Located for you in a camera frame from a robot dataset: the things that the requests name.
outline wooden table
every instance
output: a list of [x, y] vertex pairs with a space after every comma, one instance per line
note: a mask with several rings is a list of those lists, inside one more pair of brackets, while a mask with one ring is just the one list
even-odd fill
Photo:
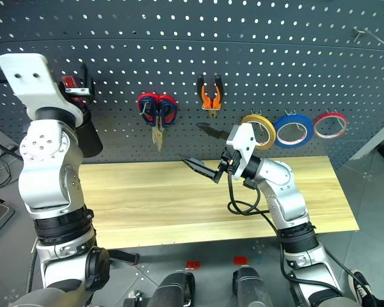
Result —
[[[358, 230], [327, 157], [279, 158], [291, 166], [316, 232]], [[216, 169], [219, 161], [206, 161]], [[274, 236], [259, 215], [236, 216], [227, 176], [215, 184], [183, 162], [87, 164], [80, 168], [84, 198], [94, 210], [97, 242], [126, 248]], [[235, 199], [255, 201], [255, 191], [234, 182]], [[259, 208], [266, 209], [262, 196]]]

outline gray pegboard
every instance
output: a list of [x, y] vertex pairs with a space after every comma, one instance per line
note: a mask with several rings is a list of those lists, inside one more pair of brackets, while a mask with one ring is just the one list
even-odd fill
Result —
[[[285, 109], [295, 109], [311, 119], [326, 109], [336, 109], [350, 120], [350, 128], [341, 138], [314, 138], [297, 149], [274, 146], [259, 154], [328, 154], [339, 167], [384, 126], [384, 50], [347, 43], [351, 25], [357, 21], [364, 20], [372, 29], [376, 24], [378, 36], [384, 34], [384, 1], [371, 8], [368, 1], [275, 1], [274, 6], [269, 1], [260, 6], [258, 1], [214, 2], [5, 1], [0, 5], [0, 54], [41, 53], [57, 78], [75, 74], [82, 62], [87, 63], [97, 89], [90, 109], [104, 143], [104, 151], [88, 162], [168, 161], [179, 159], [177, 154], [217, 159], [224, 142], [202, 134], [196, 122], [212, 122], [227, 130], [251, 111], [261, 110], [275, 122], [285, 115]], [[354, 11], [359, 7], [360, 13], [350, 14], [352, 7]], [[368, 16], [374, 11], [376, 16]], [[255, 16], [257, 23], [248, 22]], [[198, 37], [203, 28], [233, 35]], [[169, 29], [178, 32], [177, 37], [169, 35]], [[286, 34], [277, 39], [282, 31]], [[4, 35], [7, 32], [13, 37]], [[256, 33], [256, 39], [247, 39], [247, 33]], [[291, 36], [305, 39], [296, 41]], [[365, 36], [361, 40], [371, 39]], [[370, 47], [384, 49], [383, 45]], [[215, 73], [223, 78], [226, 95], [215, 120], [207, 118], [196, 95], [196, 75], [201, 72], [208, 83]], [[179, 101], [177, 124], [166, 129], [162, 152], [152, 145], [150, 126], [136, 109], [136, 99], [143, 91], [167, 92]], [[27, 122], [23, 105], [10, 87], [0, 85], [0, 129], [19, 141]], [[335, 121], [323, 123], [325, 130], [338, 128]]]

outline scissors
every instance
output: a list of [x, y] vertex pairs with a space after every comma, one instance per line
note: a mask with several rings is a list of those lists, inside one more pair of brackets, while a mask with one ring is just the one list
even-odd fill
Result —
[[164, 129], [175, 124], [178, 103], [169, 95], [145, 93], [138, 97], [137, 105], [142, 118], [152, 126], [152, 142], [160, 152]]

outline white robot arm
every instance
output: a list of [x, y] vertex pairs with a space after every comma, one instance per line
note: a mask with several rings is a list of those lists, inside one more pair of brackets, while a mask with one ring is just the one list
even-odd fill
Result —
[[109, 278], [109, 254], [96, 246], [78, 176], [76, 131], [93, 128], [89, 112], [62, 94], [42, 55], [4, 54], [0, 67], [33, 120], [20, 144], [19, 189], [38, 236], [44, 286], [12, 306], [82, 306]]
[[[262, 191], [273, 219], [274, 230], [283, 248], [283, 257], [292, 268], [290, 274], [282, 274], [290, 281], [297, 306], [349, 306], [341, 297], [339, 283], [330, 265], [323, 245], [317, 240], [310, 222], [304, 197], [294, 184], [293, 170], [284, 162], [261, 159], [253, 155], [256, 145], [250, 123], [235, 125], [230, 134], [213, 129], [208, 124], [198, 126], [211, 136], [226, 139], [218, 171], [207, 168], [194, 158], [184, 162], [194, 171], [219, 182], [222, 173], [228, 173], [229, 186], [233, 179], [244, 178], [244, 185]], [[236, 206], [233, 193], [231, 204], [237, 212], [248, 215], [248, 210]], [[342, 303], [329, 304], [341, 298]], [[349, 301], [350, 306], [357, 306]]]

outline blue tape roll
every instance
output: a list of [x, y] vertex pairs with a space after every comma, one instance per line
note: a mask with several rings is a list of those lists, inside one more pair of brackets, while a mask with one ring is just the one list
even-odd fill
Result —
[[[303, 137], [296, 141], [284, 141], [279, 137], [279, 130], [283, 128], [284, 126], [292, 123], [298, 123], [304, 128], [306, 128], [306, 132], [303, 135]], [[300, 146], [303, 146], [307, 142], [309, 142], [314, 134], [314, 124], [313, 121], [308, 118], [307, 116], [301, 115], [301, 114], [292, 114], [287, 115], [282, 118], [280, 118], [277, 122], [273, 124], [275, 130], [276, 130], [276, 141], [275, 144], [282, 148], [297, 148]]]

